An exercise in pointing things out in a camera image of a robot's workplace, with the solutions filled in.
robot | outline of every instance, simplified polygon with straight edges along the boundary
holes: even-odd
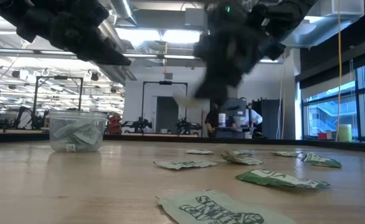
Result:
[[[220,1],[209,9],[208,29],[194,49],[206,64],[204,81],[194,94],[222,106],[227,86],[237,87],[244,73],[267,56],[284,53],[280,42],[299,26],[317,0],[281,0],[256,5],[247,12],[237,2]],[[97,0],[0,0],[0,16],[17,27],[17,34],[32,42],[39,35],[81,60],[111,65],[130,65],[98,30],[109,14]]]

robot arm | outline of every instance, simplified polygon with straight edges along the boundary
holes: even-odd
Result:
[[[227,86],[237,87],[265,56],[275,60],[284,53],[280,42],[299,26],[317,0],[282,0],[274,6],[256,5],[245,12],[235,1],[220,2],[208,12],[210,34],[201,37],[194,55],[206,64],[203,83],[194,97],[222,106]]]
[[[131,63],[109,38],[102,37],[98,26],[109,13],[97,0],[0,0],[0,16],[29,42],[39,35],[80,60],[124,66]]]

man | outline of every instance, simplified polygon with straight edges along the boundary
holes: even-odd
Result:
[[[251,110],[250,117],[252,119],[252,124],[260,124],[263,121],[263,118],[254,110]],[[216,127],[219,126],[219,109],[216,104],[211,105],[210,112],[207,114],[205,119],[205,124],[207,128],[207,135],[210,138],[214,138],[216,136]],[[238,129],[233,116],[226,117],[225,126],[230,127],[233,130]]]

black equipment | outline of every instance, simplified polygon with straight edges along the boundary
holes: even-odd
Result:
[[[176,124],[178,134],[191,134],[191,130],[202,130],[202,126],[198,123],[191,123],[187,118],[181,118]]]
[[[43,117],[41,116],[36,116],[32,110],[30,110],[29,108],[25,107],[25,106],[21,106],[19,108],[19,112],[18,112],[18,116],[17,118],[14,120],[14,128],[18,129],[19,124],[21,123],[21,117],[23,112],[27,111],[30,116],[31,119],[27,122],[28,124],[31,122],[32,123],[32,129],[36,129],[36,130],[40,130],[43,126],[44,126],[44,122],[45,122],[45,117],[49,114],[49,111],[46,110],[44,111]]]
[[[29,42],[39,35],[83,61],[131,64],[98,29],[109,13],[97,0],[0,0],[0,16]]]
[[[275,60],[284,53],[286,46],[280,42],[316,2],[282,0],[272,6],[258,4],[250,12],[237,1],[222,1],[211,10],[205,5],[210,34],[201,36],[194,56],[206,63],[206,74],[194,97],[223,105],[227,86],[237,87],[243,73],[249,73],[262,58]]]
[[[134,128],[134,133],[144,133],[146,127],[152,128],[152,122],[139,117],[137,121],[125,121],[121,127]]]

white label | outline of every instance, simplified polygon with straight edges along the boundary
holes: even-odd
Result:
[[[75,144],[66,144],[65,145],[67,152],[76,152],[76,145]]]

